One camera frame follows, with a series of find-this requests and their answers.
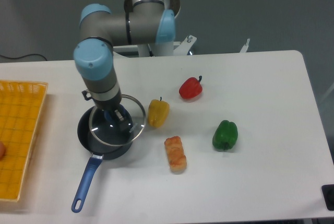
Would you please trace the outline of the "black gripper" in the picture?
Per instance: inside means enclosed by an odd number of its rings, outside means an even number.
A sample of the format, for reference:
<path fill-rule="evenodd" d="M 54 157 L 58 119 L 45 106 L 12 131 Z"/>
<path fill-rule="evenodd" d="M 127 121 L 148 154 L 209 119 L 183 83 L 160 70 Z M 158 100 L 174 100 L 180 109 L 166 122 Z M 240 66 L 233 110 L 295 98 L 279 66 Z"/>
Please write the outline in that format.
<path fill-rule="evenodd" d="M 124 109 L 119 109 L 121 104 L 122 94 L 117 92 L 116 96 L 108 100 L 100 100 L 93 97 L 92 93 L 86 89 L 81 92 L 86 101 L 93 100 L 96 107 L 100 110 L 108 111 L 115 114 L 118 122 L 124 122 L 126 120 L 126 114 Z"/>

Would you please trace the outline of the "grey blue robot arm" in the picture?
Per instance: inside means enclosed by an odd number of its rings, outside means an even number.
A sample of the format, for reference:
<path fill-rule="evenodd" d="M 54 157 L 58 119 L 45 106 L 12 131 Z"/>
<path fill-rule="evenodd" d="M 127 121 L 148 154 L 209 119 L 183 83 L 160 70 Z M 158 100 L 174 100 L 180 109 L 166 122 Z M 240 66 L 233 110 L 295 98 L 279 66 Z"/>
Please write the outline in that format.
<path fill-rule="evenodd" d="M 76 68 L 96 107 L 118 111 L 122 94 L 113 65 L 113 48 L 161 44 L 175 39 L 175 18 L 164 0 L 132 0 L 132 11 L 114 14 L 104 5 L 90 4 L 79 23 L 80 42 L 74 49 Z"/>

